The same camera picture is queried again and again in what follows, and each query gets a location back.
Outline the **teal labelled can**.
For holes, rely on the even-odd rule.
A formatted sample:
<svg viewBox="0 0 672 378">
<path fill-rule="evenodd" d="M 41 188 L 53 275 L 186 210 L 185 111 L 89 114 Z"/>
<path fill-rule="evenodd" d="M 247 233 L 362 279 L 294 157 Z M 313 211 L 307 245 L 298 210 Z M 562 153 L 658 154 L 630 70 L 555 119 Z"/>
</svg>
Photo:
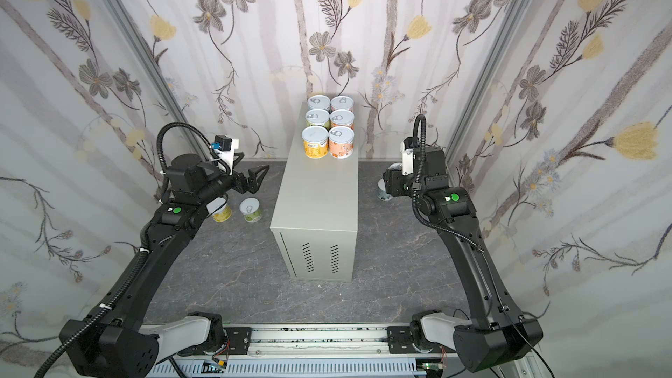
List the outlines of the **teal labelled can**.
<svg viewBox="0 0 672 378">
<path fill-rule="evenodd" d="M 385 181 L 381 178 L 378 183 L 377 197 L 381 201 L 389 201 L 392 199 L 392 196 L 387 192 Z"/>
</svg>

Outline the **orange yellow labelled can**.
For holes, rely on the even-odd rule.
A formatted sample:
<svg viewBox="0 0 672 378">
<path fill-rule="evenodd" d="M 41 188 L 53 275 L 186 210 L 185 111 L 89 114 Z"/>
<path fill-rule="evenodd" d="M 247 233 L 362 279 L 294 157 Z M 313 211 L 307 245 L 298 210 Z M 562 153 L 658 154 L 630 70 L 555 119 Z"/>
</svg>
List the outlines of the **orange yellow labelled can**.
<svg viewBox="0 0 672 378">
<path fill-rule="evenodd" d="M 309 159 L 322 159 L 328 153 L 328 130 L 322 126 L 306 127 L 301 134 L 304 154 Z"/>
</svg>

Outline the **green white labelled can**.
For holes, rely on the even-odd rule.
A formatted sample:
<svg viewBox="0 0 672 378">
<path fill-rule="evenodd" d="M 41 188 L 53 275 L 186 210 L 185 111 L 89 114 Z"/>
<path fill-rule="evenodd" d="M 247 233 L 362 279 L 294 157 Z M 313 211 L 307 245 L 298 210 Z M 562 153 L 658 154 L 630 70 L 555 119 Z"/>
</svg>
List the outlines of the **green white labelled can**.
<svg viewBox="0 0 672 378">
<path fill-rule="evenodd" d="M 307 127 L 323 127 L 328 131 L 331 129 L 331 115 L 327 110 L 313 108 L 308 110 L 304 116 Z"/>
</svg>

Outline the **brown labelled can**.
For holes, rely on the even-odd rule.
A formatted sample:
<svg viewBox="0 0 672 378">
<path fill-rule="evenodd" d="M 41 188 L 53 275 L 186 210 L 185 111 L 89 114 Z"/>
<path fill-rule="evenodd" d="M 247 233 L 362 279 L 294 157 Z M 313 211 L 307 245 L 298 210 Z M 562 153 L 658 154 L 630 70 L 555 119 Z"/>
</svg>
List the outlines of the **brown labelled can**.
<svg viewBox="0 0 672 378">
<path fill-rule="evenodd" d="M 353 129 L 355 114 L 350 110 L 335 110 L 330 115 L 331 127 L 348 127 Z"/>
</svg>

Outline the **blue labelled can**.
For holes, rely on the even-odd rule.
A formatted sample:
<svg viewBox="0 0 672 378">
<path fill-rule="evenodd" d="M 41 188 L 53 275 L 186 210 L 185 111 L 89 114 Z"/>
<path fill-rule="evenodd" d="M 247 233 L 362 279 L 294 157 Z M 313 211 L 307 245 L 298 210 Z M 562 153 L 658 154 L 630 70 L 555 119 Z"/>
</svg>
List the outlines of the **blue labelled can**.
<svg viewBox="0 0 672 378">
<path fill-rule="evenodd" d="M 331 99 L 323 94 L 315 94 L 307 99 L 307 106 L 310 110 L 325 110 L 331 111 Z"/>
</svg>

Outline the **pink labelled can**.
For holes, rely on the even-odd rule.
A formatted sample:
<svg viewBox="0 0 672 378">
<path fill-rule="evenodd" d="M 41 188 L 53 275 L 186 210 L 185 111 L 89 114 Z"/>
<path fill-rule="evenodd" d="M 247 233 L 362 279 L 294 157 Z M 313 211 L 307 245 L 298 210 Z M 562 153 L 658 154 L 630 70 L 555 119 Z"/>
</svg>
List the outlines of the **pink labelled can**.
<svg viewBox="0 0 672 378">
<path fill-rule="evenodd" d="M 336 96 L 331 100 L 331 111 L 346 110 L 353 112 L 355 102 L 349 96 Z"/>
</svg>

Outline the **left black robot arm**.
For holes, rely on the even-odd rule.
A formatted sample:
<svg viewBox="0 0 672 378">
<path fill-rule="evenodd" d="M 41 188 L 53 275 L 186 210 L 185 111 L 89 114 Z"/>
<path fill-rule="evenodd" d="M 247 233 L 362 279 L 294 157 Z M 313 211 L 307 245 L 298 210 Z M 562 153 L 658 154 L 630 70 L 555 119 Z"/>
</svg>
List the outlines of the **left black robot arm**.
<svg viewBox="0 0 672 378">
<path fill-rule="evenodd" d="M 167 161 L 164 138 L 172 129 L 192 131 L 208 147 L 210 159 L 183 154 Z M 164 174 L 160 206 L 140 232 L 141 244 L 128 267 L 101 302 L 84 320 L 69 320 L 59 333 L 60 346 L 42 363 L 36 376 L 44 377 L 62 355 L 81 376 L 145 377 L 153 366 L 191 347 L 213 344 L 213 317 L 196 315 L 173 329 L 185 336 L 169 338 L 169 328 L 144 334 L 141 326 L 159 285 L 180 253 L 213 214 L 209 204 L 230 191 L 255 194 L 269 166 L 240 173 L 244 155 L 228 136 L 209 141 L 186 122 L 171 122 L 157 133 L 157 156 Z"/>
</svg>

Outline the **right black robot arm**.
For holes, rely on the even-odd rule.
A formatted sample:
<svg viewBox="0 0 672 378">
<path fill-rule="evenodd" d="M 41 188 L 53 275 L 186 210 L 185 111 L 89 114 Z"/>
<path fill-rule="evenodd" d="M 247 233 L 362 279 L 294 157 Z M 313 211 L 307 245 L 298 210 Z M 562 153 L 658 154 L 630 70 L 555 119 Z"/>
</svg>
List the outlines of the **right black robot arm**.
<svg viewBox="0 0 672 378">
<path fill-rule="evenodd" d="M 465 320 L 442 311 L 414 315 L 409 325 L 412 344 L 422 350 L 450 349 L 471 373 L 521 360 L 536 350 L 543 329 L 509 294 L 484 243 L 469 192 L 451 184 L 445 154 L 428 145 L 426 130 L 425 116 L 418 115 L 413 133 L 402 143 L 401 166 L 383 173 L 385 190 L 393 197 L 409 197 L 416 219 L 439 234 L 470 313 Z"/>
</svg>

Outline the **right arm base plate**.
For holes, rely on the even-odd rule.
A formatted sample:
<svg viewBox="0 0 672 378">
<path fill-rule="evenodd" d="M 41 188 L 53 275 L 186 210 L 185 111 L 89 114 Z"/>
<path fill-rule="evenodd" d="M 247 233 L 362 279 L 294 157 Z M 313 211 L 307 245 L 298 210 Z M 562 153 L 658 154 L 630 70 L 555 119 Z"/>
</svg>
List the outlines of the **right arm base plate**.
<svg viewBox="0 0 672 378">
<path fill-rule="evenodd" d="M 422 352 L 415 345 L 411 328 L 408 325 L 390 325 L 386 331 L 388 351 L 391 355 L 414 355 Z"/>
</svg>

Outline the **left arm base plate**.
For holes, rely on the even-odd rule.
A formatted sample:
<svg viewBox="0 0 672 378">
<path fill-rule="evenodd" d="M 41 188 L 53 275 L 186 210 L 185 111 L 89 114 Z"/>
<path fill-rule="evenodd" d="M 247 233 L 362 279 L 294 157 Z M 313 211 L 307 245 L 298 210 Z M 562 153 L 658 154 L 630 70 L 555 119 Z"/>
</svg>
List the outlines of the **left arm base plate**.
<svg viewBox="0 0 672 378">
<path fill-rule="evenodd" d="M 212 329 L 206 340 L 178 352 L 179 356 L 197 355 L 246 355 L 250 347 L 250 327 L 223 327 L 217 325 Z"/>
</svg>

